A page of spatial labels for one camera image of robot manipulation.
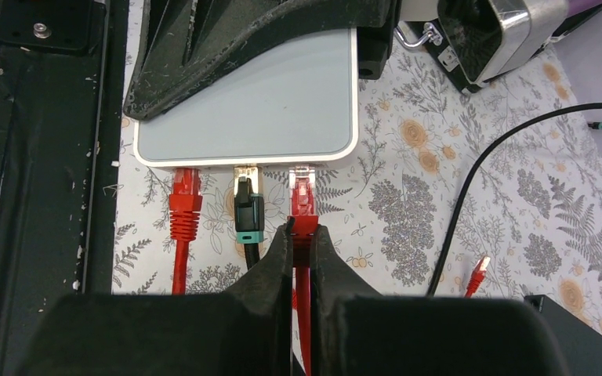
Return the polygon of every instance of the white router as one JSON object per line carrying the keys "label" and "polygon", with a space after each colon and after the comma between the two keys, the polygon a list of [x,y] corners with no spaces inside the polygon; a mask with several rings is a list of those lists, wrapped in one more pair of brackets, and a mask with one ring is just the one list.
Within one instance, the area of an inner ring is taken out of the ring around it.
{"label": "white router", "polygon": [[159,168],[340,160],[358,142],[357,64],[355,29],[288,41],[136,123],[135,156]]}

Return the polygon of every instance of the floral patterned surface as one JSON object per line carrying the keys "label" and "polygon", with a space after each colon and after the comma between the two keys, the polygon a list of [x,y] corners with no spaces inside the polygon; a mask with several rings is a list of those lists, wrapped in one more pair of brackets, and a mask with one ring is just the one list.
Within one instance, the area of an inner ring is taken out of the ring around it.
{"label": "floral patterned surface", "polygon": [[[126,78],[141,8],[131,3]],[[360,81],[361,142],[354,163],[317,172],[317,209],[335,247],[373,287],[426,290],[467,171],[507,129],[575,104],[555,54],[545,52],[476,95],[462,96],[423,52],[395,46],[378,81]],[[173,243],[170,172],[132,155],[124,118],[114,246],[114,293],[165,294]],[[288,214],[288,175],[265,172],[267,239]],[[222,291],[245,272],[234,239],[231,174],[205,170],[187,291]],[[602,334],[602,160],[581,115],[548,120],[485,161],[462,208],[439,295],[460,296],[477,260],[492,257],[477,295],[547,294]],[[298,332],[294,328],[298,353]]]}

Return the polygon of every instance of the red ethernet cable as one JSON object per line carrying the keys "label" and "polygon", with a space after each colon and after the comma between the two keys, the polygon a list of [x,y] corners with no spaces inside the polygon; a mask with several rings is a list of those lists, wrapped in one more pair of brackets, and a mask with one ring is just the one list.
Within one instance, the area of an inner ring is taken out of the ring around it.
{"label": "red ethernet cable", "polygon": [[488,256],[484,256],[477,266],[474,267],[472,271],[472,277],[470,277],[470,282],[467,284],[467,292],[465,293],[465,298],[471,297],[481,285],[481,282],[484,281],[486,277],[486,270],[488,269],[488,264],[490,263],[490,258]]}
{"label": "red ethernet cable", "polygon": [[292,308],[296,308],[299,321],[301,358],[306,376],[310,376],[310,242],[317,230],[319,217],[315,215],[314,170],[300,168],[290,172],[290,216],[294,218],[292,239],[294,242],[294,267],[296,289],[292,291]]}
{"label": "red ethernet cable", "polygon": [[177,168],[169,195],[172,239],[176,240],[172,294],[186,293],[186,268],[190,243],[197,236],[201,210],[199,170]]}

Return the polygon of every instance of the black plastic bracket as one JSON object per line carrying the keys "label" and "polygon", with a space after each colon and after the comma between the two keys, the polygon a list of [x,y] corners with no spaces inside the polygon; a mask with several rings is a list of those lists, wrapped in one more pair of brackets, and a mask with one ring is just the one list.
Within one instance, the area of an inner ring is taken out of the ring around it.
{"label": "black plastic bracket", "polygon": [[3,0],[0,42],[80,55],[89,44],[93,0]]}
{"label": "black plastic bracket", "polygon": [[[65,298],[43,320],[20,373],[298,370],[290,227],[278,227],[262,260],[219,294]],[[324,226],[310,246],[310,286],[312,374],[450,375],[487,364],[491,374],[569,375],[556,340],[529,305],[380,295],[340,258]],[[437,351],[447,343],[457,349],[451,361]]]}
{"label": "black plastic bracket", "polygon": [[[124,113],[163,113],[260,53],[317,31],[359,27],[363,78],[390,55],[401,0],[146,0]],[[362,46],[375,43],[376,47]]]}

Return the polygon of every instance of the black box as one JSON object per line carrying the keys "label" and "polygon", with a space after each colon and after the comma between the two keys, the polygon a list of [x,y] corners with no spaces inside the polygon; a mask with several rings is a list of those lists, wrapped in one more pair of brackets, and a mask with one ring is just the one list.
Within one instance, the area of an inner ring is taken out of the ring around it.
{"label": "black box", "polygon": [[602,335],[545,295],[529,295],[525,301],[535,307],[557,337],[560,350],[574,376],[602,375]]}

